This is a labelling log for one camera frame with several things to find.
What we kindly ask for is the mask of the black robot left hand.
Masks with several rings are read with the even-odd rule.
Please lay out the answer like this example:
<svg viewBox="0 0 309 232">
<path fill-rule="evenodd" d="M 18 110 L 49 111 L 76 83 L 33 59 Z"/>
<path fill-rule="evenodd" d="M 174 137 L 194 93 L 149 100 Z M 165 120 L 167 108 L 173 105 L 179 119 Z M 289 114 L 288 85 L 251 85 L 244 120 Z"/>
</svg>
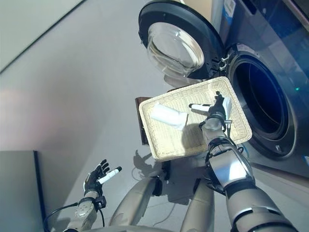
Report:
<svg viewBox="0 0 309 232">
<path fill-rule="evenodd" d="M 102 185 L 122 171 L 122 167 L 118 166 L 112 170 L 106 159 L 102 160 L 96 168 L 89 172 L 84 181 L 84 193 L 95 191 L 99 196 L 103 195 Z"/>
</svg>

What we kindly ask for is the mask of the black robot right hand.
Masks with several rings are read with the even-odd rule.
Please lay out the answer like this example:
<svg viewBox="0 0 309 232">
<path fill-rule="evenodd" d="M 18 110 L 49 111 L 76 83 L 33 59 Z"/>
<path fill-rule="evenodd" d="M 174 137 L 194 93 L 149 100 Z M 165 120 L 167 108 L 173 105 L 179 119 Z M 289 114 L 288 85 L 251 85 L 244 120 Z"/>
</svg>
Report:
<svg viewBox="0 0 309 232">
<path fill-rule="evenodd" d="M 223 97 L 219 91 L 216 91 L 215 104 L 189 104 L 189 108 L 193 110 L 198 110 L 201 112 L 207 112 L 208 115 L 214 115 L 216 113 L 221 113 L 224 120 L 229 120 L 230 112 L 232 108 L 231 99 L 229 97 Z"/>
</svg>

